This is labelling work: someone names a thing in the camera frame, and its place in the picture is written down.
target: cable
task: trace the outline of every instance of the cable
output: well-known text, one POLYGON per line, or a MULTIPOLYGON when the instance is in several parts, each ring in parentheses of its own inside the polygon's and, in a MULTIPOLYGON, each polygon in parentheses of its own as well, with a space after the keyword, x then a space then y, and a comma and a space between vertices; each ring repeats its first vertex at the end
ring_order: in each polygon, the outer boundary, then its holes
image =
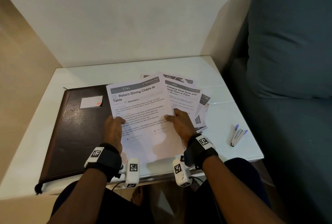
POLYGON ((214 198, 214 194, 213 194, 213 192, 210 190, 210 188, 207 186, 207 184, 205 184, 204 181, 201 180, 200 178, 198 178, 198 177, 194 177, 194 176, 191 176, 191 177, 189 177, 189 178, 190 178, 190 179, 193 178, 193 179, 197 179, 197 180, 201 181, 201 182, 206 186, 206 188, 210 191, 210 193, 211 193, 211 195, 212 195, 212 198, 213 198, 213 201, 214 201, 214 204, 215 204, 215 207, 216 207, 216 209, 217 209, 217 213, 218 213, 218 216, 219 216, 220 223, 222 224, 222 217, 220 216, 220 213, 219 213, 219 207, 218 207, 217 202, 215 201, 215 198, 214 198))
POLYGON ((119 184, 121 184, 121 183, 123 183, 123 182, 125 182, 125 181, 120 181, 119 183, 117 183, 117 184, 113 187, 113 189, 112 189, 111 191, 113 192, 113 190, 114 190, 119 184))

